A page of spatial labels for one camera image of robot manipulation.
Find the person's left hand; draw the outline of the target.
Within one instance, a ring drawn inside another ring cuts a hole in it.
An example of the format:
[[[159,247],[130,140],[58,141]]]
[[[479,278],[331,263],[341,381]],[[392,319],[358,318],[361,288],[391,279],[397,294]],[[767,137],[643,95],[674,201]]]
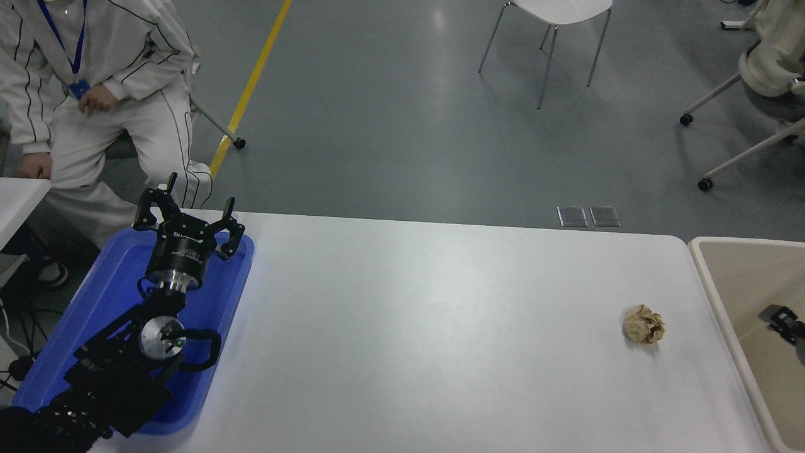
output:
[[[108,112],[116,107],[118,103],[120,103],[120,99],[105,85],[99,84],[83,93],[78,103],[78,109],[81,114],[88,114],[93,111]]]

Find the person's right hand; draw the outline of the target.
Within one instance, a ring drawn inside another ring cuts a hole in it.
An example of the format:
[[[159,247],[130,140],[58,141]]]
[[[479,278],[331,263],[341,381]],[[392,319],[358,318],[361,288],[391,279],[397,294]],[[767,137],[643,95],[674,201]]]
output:
[[[52,176],[53,159],[50,152],[24,153],[18,164],[18,177],[26,179],[47,179]]]

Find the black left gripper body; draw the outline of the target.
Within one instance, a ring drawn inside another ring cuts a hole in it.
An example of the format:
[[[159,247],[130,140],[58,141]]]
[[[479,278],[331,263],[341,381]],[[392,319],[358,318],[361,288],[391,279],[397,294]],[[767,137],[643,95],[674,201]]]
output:
[[[172,220],[156,228],[157,241],[147,264],[146,277],[159,282],[170,272],[204,281],[215,249],[215,232],[206,221]]]

